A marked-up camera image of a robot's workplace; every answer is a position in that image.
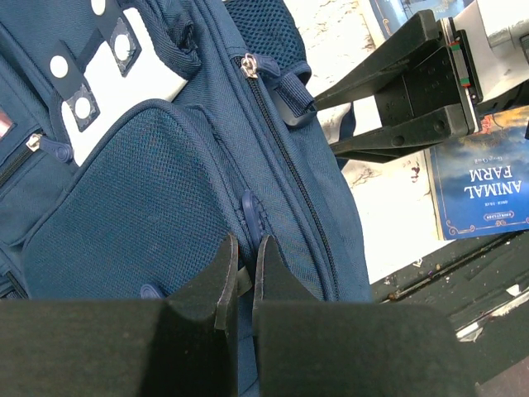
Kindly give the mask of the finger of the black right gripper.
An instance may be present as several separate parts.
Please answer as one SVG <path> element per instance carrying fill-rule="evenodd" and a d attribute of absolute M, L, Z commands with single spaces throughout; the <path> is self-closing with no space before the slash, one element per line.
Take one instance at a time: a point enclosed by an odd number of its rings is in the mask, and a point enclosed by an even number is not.
<path fill-rule="evenodd" d="M 390 162 L 468 133 L 463 108 L 449 105 L 397 126 L 339 140 L 331 149 L 337 158 Z"/>
<path fill-rule="evenodd" d="M 417 12 L 343 79 L 317 95 L 317 108 L 334 108 L 376 94 L 425 58 L 440 36 L 433 11 Z"/>

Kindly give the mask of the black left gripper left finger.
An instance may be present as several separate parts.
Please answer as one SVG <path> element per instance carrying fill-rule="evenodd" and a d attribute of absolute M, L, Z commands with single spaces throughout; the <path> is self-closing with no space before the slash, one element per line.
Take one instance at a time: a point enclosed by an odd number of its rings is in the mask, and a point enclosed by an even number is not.
<path fill-rule="evenodd" d="M 166 299 L 1 305 L 4 396 L 234 396 L 238 243 Z"/>

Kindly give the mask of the navy blue student backpack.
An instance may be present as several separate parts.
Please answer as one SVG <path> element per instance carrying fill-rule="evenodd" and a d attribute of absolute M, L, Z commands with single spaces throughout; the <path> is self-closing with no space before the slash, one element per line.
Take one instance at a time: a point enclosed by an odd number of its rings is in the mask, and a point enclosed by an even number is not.
<path fill-rule="evenodd" d="M 247 274 L 277 243 L 332 310 L 370 287 L 354 199 L 282 1 L 1 4 L 1 291 L 80 300 L 138 347 L 148 396 L 217 396 L 231 367 L 183 338 L 169 296 L 223 242 Z"/>

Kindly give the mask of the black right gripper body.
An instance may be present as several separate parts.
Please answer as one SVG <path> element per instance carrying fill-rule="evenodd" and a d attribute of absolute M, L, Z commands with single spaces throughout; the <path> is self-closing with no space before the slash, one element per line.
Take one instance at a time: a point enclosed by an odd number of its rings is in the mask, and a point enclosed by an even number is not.
<path fill-rule="evenodd" d="M 487 115 L 528 104 L 526 1 L 376 1 L 385 38 L 419 11 L 431 10 L 441 29 L 427 56 L 384 88 L 403 91 L 406 118 L 460 105 L 469 133 Z"/>

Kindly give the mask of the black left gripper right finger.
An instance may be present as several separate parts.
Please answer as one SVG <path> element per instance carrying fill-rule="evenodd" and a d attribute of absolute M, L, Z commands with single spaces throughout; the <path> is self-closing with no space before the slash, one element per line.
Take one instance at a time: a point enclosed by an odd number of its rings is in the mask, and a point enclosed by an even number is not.
<path fill-rule="evenodd" d="M 322 302 L 260 243 L 253 329 L 263 396 L 474 396 L 455 331 L 421 305 Z"/>

